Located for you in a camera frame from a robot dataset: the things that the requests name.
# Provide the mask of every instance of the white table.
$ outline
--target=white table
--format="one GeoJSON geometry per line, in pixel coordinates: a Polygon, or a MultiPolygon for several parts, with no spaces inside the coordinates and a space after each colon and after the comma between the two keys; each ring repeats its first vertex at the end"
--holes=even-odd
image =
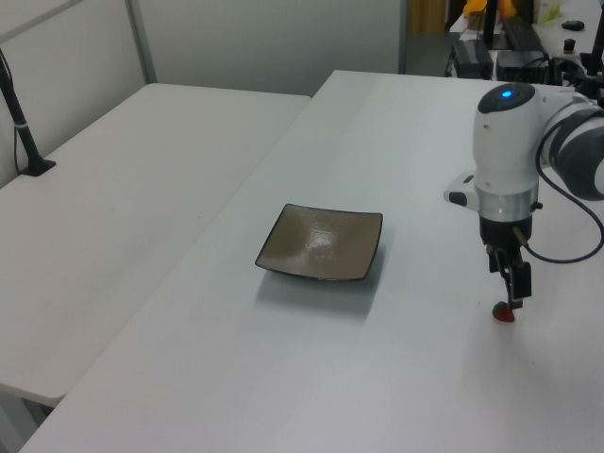
{"type": "MultiPolygon", "coordinates": [[[[533,261],[499,324],[478,217],[443,200],[493,86],[336,72],[24,453],[600,451],[604,254],[533,261]],[[368,280],[255,267],[285,203],[383,212],[368,280]]],[[[593,244],[541,198],[536,249],[593,244]]]]}
{"type": "Polygon", "coordinates": [[[0,390],[56,405],[309,98],[149,85],[0,191],[0,390]]]}

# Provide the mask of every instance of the square plate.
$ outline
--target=square plate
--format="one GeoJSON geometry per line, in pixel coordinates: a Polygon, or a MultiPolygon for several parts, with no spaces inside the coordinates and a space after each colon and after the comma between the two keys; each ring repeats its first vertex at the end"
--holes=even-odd
{"type": "Polygon", "coordinates": [[[378,251],[380,213],[285,205],[256,265],[289,276],[362,280],[378,251]]]}

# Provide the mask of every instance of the black box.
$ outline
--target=black box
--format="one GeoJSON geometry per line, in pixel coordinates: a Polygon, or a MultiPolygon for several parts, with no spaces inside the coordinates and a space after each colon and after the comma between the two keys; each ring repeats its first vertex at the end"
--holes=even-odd
{"type": "Polygon", "coordinates": [[[538,51],[501,50],[497,54],[497,80],[544,83],[545,54],[538,51]]]}
{"type": "Polygon", "coordinates": [[[451,57],[458,78],[484,78],[493,77],[493,59],[484,42],[457,41],[451,48],[451,57]]]}

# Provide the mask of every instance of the plate rim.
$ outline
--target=plate rim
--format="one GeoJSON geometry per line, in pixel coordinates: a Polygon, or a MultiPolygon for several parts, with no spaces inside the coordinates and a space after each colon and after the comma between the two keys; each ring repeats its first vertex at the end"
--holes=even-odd
{"type": "Polygon", "coordinates": [[[284,276],[306,278],[306,279],[315,280],[315,281],[316,280],[319,280],[319,281],[333,281],[333,282],[337,282],[337,281],[341,281],[341,282],[361,281],[361,280],[365,279],[367,277],[367,275],[369,274],[369,271],[371,270],[371,266],[373,265],[374,260],[376,259],[376,255],[378,254],[379,240],[381,239],[381,230],[382,230],[383,224],[384,224],[384,214],[382,214],[381,212],[358,212],[358,211],[354,211],[354,210],[329,210],[329,209],[324,209],[324,208],[311,208],[309,206],[296,205],[294,203],[286,203],[285,206],[283,206],[283,208],[281,209],[281,213],[279,214],[279,216],[275,220],[275,223],[273,224],[273,227],[271,228],[271,231],[268,233],[268,236],[264,240],[264,244],[262,245],[262,248],[260,249],[260,252],[259,252],[258,256],[256,257],[256,261],[254,262],[254,264],[256,264],[256,266],[258,266],[260,269],[264,269],[266,271],[275,272],[277,274],[282,274],[284,276]],[[352,278],[313,277],[313,276],[307,276],[307,275],[304,275],[304,274],[294,274],[294,273],[291,273],[291,272],[281,271],[281,270],[278,270],[278,269],[270,268],[270,267],[263,266],[263,265],[259,264],[258,261],[259,261],[260,257],[262,256],[262,253],[264,252],[264,249],[266,248],[266,245],[268,244],[268,242],[270,241],[271,237],[273,236],[273,233],[275,232],[275,228],[277,227],[279,221],[281,220],[281,217],[283,216],[283,214],[285,213],[285,210],[288,207],[304,208],[306,210],[322,210],[322,211],[328,211],[328,212],[339,212],[339,213],[342,213],[342,214],[376,215],[376,216],[378,216],[379,217],[379,231],[377,232],[376,248],[374,249],[374,253],[371,256],[371,259],[369,260],[369,264],[367,265],[367,270],[362,275],[362,277],[352,277],[352,278]]]}

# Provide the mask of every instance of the cable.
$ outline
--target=cable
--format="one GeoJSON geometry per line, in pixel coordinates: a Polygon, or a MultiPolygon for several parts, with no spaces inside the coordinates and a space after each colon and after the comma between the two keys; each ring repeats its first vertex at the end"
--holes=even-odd
{"type": "Polygon", "coordinates": [[[0,49],[0,60],[2,60],[2,65],[7,68],[8,78],[10,79],[10,85],[12,86],[12,72],[10,71],[10,66],[8,66],[8,61],[4,56],[2,49],[0,49]]]}
{"type": "Polygon", "coordinates": [[[527,64],[525,64],[524,66],[522,66],[518,70],[518,74],[516,75],[516,79],[514,80],[514,83],[517,83],[520,80],[520,76],[522,75],[522,71],[523,70],[527,69],[531,64],[535,64],[535,63],[537,63],[539,61],[541,61],[541,64],[539,64],[539,66],[541,66],[543,63],[549,61],[549,57],[547,56],[547,54],[545,54],[542,57],[539,57],[537,59],[532,59],[527,64]]]}
{"type": "MultiPolygon", "coordinates": [[[[2,61],[2,65],[7,69],[8,79],[10,80],[10,86],[13,87],[12,72],[10,71],[10,66],[8,66],[7,58],[4,56],[4,52],[2,52],[2,49],[0,49],[0,61],[2,61]]],[[[13,136],[14,136],[13,157],[15,160],[15,170],[17,171],[17,175],[20,175],[21,171],[19,170],[19,164],[17,163],[17,126],[16,125],[13,126],[13,136]]]]}
{"type": "Polygon", "coordinates": [[[17,171],[17,175],[20,175],[21,170],[19,170],[19,163],[17,163],[17,126],[14,126],[13,129],[14,129],[13,156],[15,158],[15,170],[17,171]]]}
{"type": "MultiPolygon", "coordinates": [[[[591,115],[588,115],[581,122],[581,124],[584,124],[585,122],[591,120],[592,118],[594,118],[596,116],[602,116],[602,111],[598,110],[598,111],[592,113],[591,115]]],[[[594,222],[596,222],[597,227],[600,230],[600,242],[594,250],[592,250],[587,255],[583,255],[582,257],[573,258],[571,260],[554,260],[552,258],[544,257],[544,256],[538,254],[537,252],[535,252],[532,248],[530,248],[529,242],[524,237],[524,235],[520,232],[520,230],[518,228],[514,229],[513,232],[516,235],[516,237],[518,238],[518,240],[520,241],[520,244],[522,244],[533,257],[535,257],[536,259],[541,260],[541,261],[551,262],[553,264],[572,264],[575,262],[588,260],[593,255],[595,255],[597,252],[599,252],[601,250],[601,248],[604,246],[604,225],[602,224],[602,221],[600,221],[600,219],[597,217],[597,215],[592,210],[590,210],[587,206],[585,206],[583,203],[581,203],[579,200],[577,200],[577,198],[575,198],[573,195],[571,195],[570,193],[566,192],[564,189],[557,186],[551,179],[549,179],[549,177],[547,177],[545,175],[543,169],[541,168],[541,155],[543,154],[545,142],[561,126],[561,124],[563,122],[564,122],[564,120],[560,120],[558,123],[556,123],[553,127],[551,127],[547,131],[547,133],[541,139],[541,142],[539,143],[539,147],[537,148],[537,154],[535,156],[535,166],[537,167],[537,172],[539,173],[539,176],[549,186],[551,186],[557,193],[561,194],[562,196],[564,196],[565,198],[567,198],[568,200],[572,201],[577,206],[579,206],[582,210],[587,212],[587,214],[594,220],[594,222]]]]}

